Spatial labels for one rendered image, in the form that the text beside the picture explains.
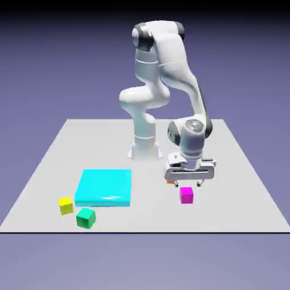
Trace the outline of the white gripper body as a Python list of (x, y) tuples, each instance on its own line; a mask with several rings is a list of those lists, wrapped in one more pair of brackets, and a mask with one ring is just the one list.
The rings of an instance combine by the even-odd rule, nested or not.
[(164, 172), (167, 181), (179, 180), (210, 180), (215, 175), (215, 162), (201, 162), (201, 166), (196, 169), (185, 169), (183, 167), (171, 167)]

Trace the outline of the small magenta cube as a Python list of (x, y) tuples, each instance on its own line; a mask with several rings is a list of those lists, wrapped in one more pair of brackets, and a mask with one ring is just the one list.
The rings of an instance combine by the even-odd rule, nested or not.
[(180, 187), (180, 201), (182, 204), (192, 204), (194, 192), (192, 187)]

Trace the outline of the small green cube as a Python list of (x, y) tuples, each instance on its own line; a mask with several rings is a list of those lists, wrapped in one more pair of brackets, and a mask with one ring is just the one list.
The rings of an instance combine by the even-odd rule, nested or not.
[(77, 226), (90, 229), (96, 221), (96, 213), (89, 208), (81, 209), (76, 215)]

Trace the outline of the small yellow cube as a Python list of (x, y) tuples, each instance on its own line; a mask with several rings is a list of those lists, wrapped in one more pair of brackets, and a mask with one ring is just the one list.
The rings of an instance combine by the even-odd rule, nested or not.
[(73, 202), (71, 197), (63, 197), (58, 200), (61, 215), (73, 213)]

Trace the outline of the large cyan box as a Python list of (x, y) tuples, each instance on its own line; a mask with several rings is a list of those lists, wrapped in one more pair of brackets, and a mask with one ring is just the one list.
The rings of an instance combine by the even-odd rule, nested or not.
[(128, 207), (130, 169), (85, 169), (75, 192), (77, 207)]

